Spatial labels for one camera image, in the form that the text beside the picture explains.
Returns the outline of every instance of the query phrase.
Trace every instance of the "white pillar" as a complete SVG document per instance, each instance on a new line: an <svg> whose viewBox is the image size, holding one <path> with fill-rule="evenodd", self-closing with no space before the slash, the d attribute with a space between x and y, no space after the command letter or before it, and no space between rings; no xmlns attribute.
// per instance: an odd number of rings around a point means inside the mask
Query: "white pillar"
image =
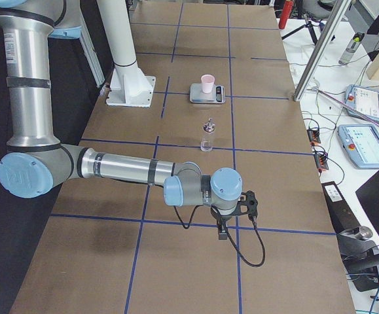
<svg viewBox="0 0 379 314"><path fill-rule="evenodd" d="M108 105L150 107L155 77L138 67L125 0L98 0L115 69Z"/></svg>

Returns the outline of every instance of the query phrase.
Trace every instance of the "glass bottle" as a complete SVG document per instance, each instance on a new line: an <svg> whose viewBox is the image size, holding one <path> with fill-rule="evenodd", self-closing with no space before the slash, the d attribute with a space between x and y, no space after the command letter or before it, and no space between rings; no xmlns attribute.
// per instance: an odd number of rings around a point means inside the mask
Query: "glass bottle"
<svg viewBox="0 0 379 314"><path fill-rule="evenodd" d="M212 118L209 118L206 123L204 123L201 139L201 150L203 152L210 152L213 150L213 141L215 137L215 123Z"/></svg>
<svg viewBox="0 0 379 314"><path fill-rule="evenodd" d="M348 64L351 59L353 54L355 54L355 51L357 51L359 45L361 44L363 38L364 38L364 33L356 33L351 41L349 42L348 46L346 47L343 55L339 59L339 64L341 65L346 65Z"/></svg>

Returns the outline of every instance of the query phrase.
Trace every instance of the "white table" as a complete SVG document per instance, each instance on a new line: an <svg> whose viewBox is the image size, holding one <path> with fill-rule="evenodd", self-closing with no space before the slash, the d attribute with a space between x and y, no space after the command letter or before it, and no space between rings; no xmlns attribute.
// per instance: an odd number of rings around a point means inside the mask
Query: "white table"
<svg viewBox="0 0 379 314"><path fill-rule="evenodd" d="M281 31L281 35L285 35L288 32L294 30L295 28L304 24L304 20L289 20L287 26ZM319 29L315 27L317 37L319 37ZM336 39L332 41L320 62L320 65L338 65L339 57L342 55L344 49L352 38L353 31L351 25L347 22L341 22L335 33ZM307 64L312 51L314 49L313 42L311 40L310 34L307 29L303 29L294 35L286 38L284 41L284 48L287 53L287 59L289 61L291 74L293 76L294 83L297 84L300 80L301 74L305 69L305 64ZM352 58L352 61L357 60L351 64L344 67L318 67L312 84L319 84L321 90L339 93L346 89L350 84L358 84L357 79L369 61L369 57L365 52L365 49L360 46ZM378 86L379 81L369 80L366 75L364 75L362 80L362 86ZM335 98L342 100L344 99L344 94L334 96ZM304 95L300 101L301 109L303 110L304 118L313 118L316 120L320 128L334 128L334 125L328 120L322 118L317 114L316 105L316 93L309 91ZM326 116L332 121L336 121L341 112L341 106L336 104L334 101L327 99L325 96L318 96L319 111L322 115ZM309 120L305 120L305 125L308 126ZM368 122L350 117L346 111L342 111L339 117L339 124L367 124ZM316 126L314 122L311 122L310 127ZM374 230L372 224L368 220L366 214L364 213L355 191L365 183L374 173L375 169L356 169L346 152L342 148L342 144L337 136L337 130L333 134L333 131L321 130L321 146L326 150L329 149L329 158L336 161L345 171L345 178L341 184L338 185L341 193L344 195L346 201L351 207L352 211L356 215L358 221L363 226L368 226ZM324 171L321 174L320 180L322 183L328 181L334 181L336 183L340 182L342 178L342 171L333 163L329 162L329 170ZM375 234L372 240L379 244L379 237ZM370 296L375 295L375 290L359 292L356 290L352 282L350 282L350 290L355 304L355 308L359 313L363 311L368 312L372 299ZM376 302L373 312L379 313L379 302Z"/></svg>

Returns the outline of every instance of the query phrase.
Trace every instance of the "pink cup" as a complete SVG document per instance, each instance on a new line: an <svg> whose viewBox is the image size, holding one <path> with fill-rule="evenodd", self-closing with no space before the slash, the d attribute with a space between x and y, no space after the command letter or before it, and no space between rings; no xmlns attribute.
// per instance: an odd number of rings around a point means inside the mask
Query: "pink cup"
<svg viewBox="0 0 379 314"><path fill-rule="evenodd" d="M202 85L202 92L205 94L209 94L212 92L214 87L215 77L213 77L211 74L205 74L201 76L201 85Z"/></svg>

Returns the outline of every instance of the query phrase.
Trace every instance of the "office chair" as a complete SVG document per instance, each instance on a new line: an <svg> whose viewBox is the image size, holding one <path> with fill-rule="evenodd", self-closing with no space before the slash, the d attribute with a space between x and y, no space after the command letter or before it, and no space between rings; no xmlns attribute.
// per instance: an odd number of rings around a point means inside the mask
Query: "office chair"
<svg viewBox="0 0 379 314"><path fill-rule="evenodd" d="M336 0L296 0L297 18L307 13L314 20L324 20L331 14Z"/></svg>

